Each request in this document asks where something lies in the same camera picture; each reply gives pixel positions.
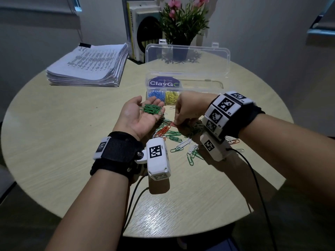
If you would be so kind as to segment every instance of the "person's right hand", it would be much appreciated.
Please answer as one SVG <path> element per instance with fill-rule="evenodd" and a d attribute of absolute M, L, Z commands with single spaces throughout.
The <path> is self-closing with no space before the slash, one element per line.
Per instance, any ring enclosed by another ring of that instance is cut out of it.
<path fill-rule="evenodd" d="M 217 97 L 213 93 L 200 93 L 193 91 L 182 92 L 176 103 L 176 113 L 174 114 L 174 123 L 182 124 L 185 120 L 188 122 L 196 121 L 204 115 L 210 103 Z"/>

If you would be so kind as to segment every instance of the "person's left forearm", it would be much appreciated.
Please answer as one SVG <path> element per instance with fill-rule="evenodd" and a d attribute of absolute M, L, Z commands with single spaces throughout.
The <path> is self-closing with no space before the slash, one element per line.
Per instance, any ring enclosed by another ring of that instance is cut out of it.
<path fill-rule="evenodd" d="M 99 169 L 57 227 L 46 250 L 115 250 L 123 228 L 127 177 Z"/>

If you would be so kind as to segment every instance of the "green leaves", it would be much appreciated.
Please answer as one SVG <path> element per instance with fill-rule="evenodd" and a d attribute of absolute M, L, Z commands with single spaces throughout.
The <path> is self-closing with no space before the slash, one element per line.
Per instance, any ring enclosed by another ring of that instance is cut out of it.
<path fill-rule="evenodd" d="M 185 9 L 181 6 L 175 10 L 174 18 L 169 16 L 170 12 L 171 8 L 166 3 L 159 22 L 168 44 L 190 44 L 197 34 L 201 35 L 202 30 L 209 28 L 209 21 L 205 19 L 208 10 L 204 6 L 198 8 L 189 2 Z"/>

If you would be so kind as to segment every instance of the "hand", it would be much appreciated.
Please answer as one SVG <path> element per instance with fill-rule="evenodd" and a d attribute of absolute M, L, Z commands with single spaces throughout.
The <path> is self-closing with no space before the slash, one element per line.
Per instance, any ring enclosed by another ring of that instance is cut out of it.
<path fill-rule="evenodd" d="M 210 103 L 217 97 L 213 93 L 185 91 L 179 95 L 176 103 L 174 123 L 182 124 L 186 119 L 193 122 L 204 115 Z"/>
<path fill-rule="evenodd" d="M 140 110 L 140 106 L 145 104 L 153 104 L 160 107 L 164 106 L 164 102 L 156 99 L 155 96 L 148 98 L 142 102 L 142 97 L 137 96 L 128 100 L 121 109 L 118 121 L 116 122 L 113 131 L 122 131 L 128 133 L 140 141 L 153 128 L 155 123 L 161 118 L 158 114 L 148 114 Z"/>

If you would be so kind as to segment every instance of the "plastic box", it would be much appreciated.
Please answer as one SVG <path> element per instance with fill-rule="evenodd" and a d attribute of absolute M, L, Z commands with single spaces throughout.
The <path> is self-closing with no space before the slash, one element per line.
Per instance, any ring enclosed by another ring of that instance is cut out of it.
<path fill-rule="evenodd" d="M 230 51 L 212 47 L 149 44 L 145 59 L 147 98 L 153 95 L 166 105 L 174 105 L 179 93 L 190 90 L 221 93 L 229 88 Z"/>

